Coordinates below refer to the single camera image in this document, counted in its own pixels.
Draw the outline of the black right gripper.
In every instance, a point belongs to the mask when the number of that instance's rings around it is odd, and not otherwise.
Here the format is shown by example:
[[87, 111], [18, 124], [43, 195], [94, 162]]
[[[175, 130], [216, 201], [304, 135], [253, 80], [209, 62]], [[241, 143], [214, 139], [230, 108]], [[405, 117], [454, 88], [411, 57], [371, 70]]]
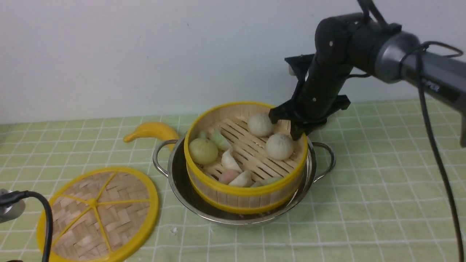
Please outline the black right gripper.
[[[339, 110], [348, 109], [348, 96], [339, 92], [351, 73], [351, 65], [334, 62], [323, 54], [287, 57], [285, 61], [294, 75], [304, 82], [296, 88], [292, 103], [283, 103], [269, 111], [272, 124], [280, 120], [290, 121], [290, 136], [298, 141], [303, 135], [323, 127], [327, 118]], [[303, 122], [296, 121], [296, 110]]]

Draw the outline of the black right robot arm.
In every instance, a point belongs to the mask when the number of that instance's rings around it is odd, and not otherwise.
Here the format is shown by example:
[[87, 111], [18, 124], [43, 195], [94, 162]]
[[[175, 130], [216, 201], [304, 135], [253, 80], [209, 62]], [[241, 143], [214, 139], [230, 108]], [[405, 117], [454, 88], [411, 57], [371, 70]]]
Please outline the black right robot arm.
[[289, 120], [293, 140], [308, 135], [348, 109], [350, 100], [339, 92], [358, 68], [364, 72], [361, 78], [406, 81], [460, 112], [460, 144], [465, 147], [465, 63], [455, 59], [462, 55], [457, 48], [448, 56], [426, 51], [437, 44], [421, 43], [400, 24], [374, 21], [363, 13], [326, 18], [316, 29], [315, 53], [285, 58], [298, 83], [291, 99], [271, 109], [269, 118], [273, 124]]

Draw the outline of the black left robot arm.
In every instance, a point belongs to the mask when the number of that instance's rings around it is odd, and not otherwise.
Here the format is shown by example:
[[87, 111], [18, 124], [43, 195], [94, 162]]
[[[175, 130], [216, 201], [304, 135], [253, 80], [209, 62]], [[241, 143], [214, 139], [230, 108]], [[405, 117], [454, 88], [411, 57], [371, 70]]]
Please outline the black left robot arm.
[[24, 194], [19, 191], [0, 190], [0, 223], [20, 217], [25, 211]]

